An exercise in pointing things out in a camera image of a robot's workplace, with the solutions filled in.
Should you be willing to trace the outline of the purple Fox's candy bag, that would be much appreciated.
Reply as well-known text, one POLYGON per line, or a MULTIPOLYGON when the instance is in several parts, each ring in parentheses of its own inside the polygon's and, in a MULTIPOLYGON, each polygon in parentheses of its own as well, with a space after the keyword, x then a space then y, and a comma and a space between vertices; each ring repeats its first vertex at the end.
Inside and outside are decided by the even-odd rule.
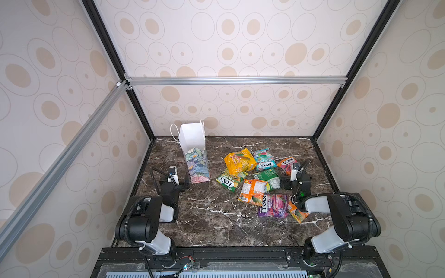
POLYGON ((289 198, 283 194, 267 194, 263 197, 262 206, 258 209, 259 217, 286 218, 289 198))

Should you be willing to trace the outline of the floral white paper bag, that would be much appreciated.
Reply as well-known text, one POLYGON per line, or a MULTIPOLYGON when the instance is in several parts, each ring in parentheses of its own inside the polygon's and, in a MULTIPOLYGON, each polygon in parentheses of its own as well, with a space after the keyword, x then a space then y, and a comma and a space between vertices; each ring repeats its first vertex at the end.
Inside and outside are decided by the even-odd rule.
POLYGON ((191 183, 209 182, 211 178, 203 120, 197 123, 182 124, 180 128, 173 123, 170 125, 170 134, 180 145, 188 167, 191 183))

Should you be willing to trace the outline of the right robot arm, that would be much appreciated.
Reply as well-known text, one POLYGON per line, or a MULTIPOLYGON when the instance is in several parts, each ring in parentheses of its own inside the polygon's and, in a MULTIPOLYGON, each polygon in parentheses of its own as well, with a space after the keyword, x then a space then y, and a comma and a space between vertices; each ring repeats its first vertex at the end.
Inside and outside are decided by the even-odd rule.
POLYGON ((381 235, 381 225, 359 193, 328 192, 311 194, 307 174, 280 178, 280 187, 292 190, 290 204, 303 214, 322 213, 331 216, 333 225, 319 235, 308 238, 302 257, 310 261, 319 254, 336 253, 366 244, 381 235))

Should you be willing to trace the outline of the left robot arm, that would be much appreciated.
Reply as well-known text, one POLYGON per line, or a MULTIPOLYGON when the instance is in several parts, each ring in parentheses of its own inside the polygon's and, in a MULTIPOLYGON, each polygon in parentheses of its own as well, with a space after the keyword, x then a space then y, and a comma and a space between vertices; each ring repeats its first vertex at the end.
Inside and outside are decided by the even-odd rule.
POLYGON ((175 166, 168 172, 150 168, 157 195, 129 199, 115 227, 115 237, 137 248, 144 256, 177 257, 174 240, 160 231, 159 225, 176 222, 179 197, 189 189, 190 181, 181 183, 175 166))

